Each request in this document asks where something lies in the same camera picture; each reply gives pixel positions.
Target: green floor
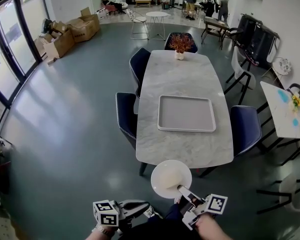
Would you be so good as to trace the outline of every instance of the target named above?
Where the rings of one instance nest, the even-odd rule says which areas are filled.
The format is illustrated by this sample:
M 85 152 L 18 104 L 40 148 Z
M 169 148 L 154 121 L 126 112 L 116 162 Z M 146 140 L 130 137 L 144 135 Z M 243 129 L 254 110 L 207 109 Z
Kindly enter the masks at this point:
M 144 177 L 138 176 L 135 151 L 117 125 L 116 92 L 135 91 L 130 57 L 141 47 L 149 51 L 164 48 L 164 41 L 131 40 L 131 26 L 102 25 L 93 39 L 76 45 L 64 58 L 51 66 L 42 63 L 12 105 L 1 132 L 15 146 L 10 194 L 4 197 L 4 205 L 30 239 L 84 239 L 96 223 L 94 201 L 147 200 L 162 214 L 172 205 L 152 190 L 154 166 L 147 167 Z M 166 33 L 193 35 L 198 53 L 209 57 L 225 90 L 226 79 L 233 73 L 230 42 L 219 50 L 214 36 L 201 45 L 202 30 L 198 28 L 165 27 Z M 266 70 L 252 67 L 251 72 L 257 87 L 247 91 L 242 104 L 258 108 L 266 101 L 260 86 Z M 272 83 L 269 77 L 262 81 Z M 238 85 L 226 94 L 229 108 L 238 104 L 240 90 Z M 266 110 L 260 120 L 269 116 Z M 269 122 L 263 133 L 272 128 Z M 266 144 L 274 140 L 272 136 Z M 217 221 L 232 238 L 288 239 L 300 226 L 300 213 L 281 208 L 257 215 L 257 210 L 274 205 L 276 198 L 259 196 L 256 189 L 269 187 L 291 172 L 300 179 L 300 156 L 278 165 L 293 149 L 295 145 L 261 155 L 254 148 L 205 178 L 198 178 L 193 170 L 191 190 L 201 197 L 210 193 L 228 196 L 225 212 Z M 145 221 L 144 217 L 137 222 Z

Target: red chair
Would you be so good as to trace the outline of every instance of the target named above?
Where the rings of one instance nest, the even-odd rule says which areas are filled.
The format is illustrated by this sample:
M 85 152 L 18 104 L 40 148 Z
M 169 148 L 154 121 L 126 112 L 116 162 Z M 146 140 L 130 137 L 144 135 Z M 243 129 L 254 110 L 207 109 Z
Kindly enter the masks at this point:
M 109 12 L 109 15 L 111 12 L 114 12 L 114 15 L 116 15 L 116 11 L 118 10 L 114 5 L 105 5 L 104 8 Z

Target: person's right hand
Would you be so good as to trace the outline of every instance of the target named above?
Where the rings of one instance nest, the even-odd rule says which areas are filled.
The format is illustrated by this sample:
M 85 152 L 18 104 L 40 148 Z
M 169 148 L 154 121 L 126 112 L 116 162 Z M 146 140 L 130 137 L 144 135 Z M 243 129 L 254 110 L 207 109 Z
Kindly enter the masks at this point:
M 209 213 L 204 213 L 195 223 L 195 228 L 203 240 L 231 240 Z

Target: potted plant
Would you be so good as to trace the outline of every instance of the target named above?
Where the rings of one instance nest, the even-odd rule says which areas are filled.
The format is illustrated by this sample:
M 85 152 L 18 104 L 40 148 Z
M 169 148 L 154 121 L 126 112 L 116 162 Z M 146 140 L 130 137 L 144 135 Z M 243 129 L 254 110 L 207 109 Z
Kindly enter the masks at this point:
M 190 50 L 193 44 L 194 40 L 186 34 L 173 34 L 169 47 L 175 50 L 174 57 L 182 61 L 185 57 L 184 52 Z

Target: khaki pants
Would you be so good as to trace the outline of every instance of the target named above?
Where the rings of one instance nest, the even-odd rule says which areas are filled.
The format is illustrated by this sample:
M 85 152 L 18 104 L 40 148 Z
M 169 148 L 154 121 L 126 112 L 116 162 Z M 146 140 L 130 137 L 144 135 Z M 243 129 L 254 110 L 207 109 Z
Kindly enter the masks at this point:
M 186 3 L 186 15 L 189 16 L 189 11 L 191 11 L 192 17 L 194 16 L 195 4 L 194 3 Z

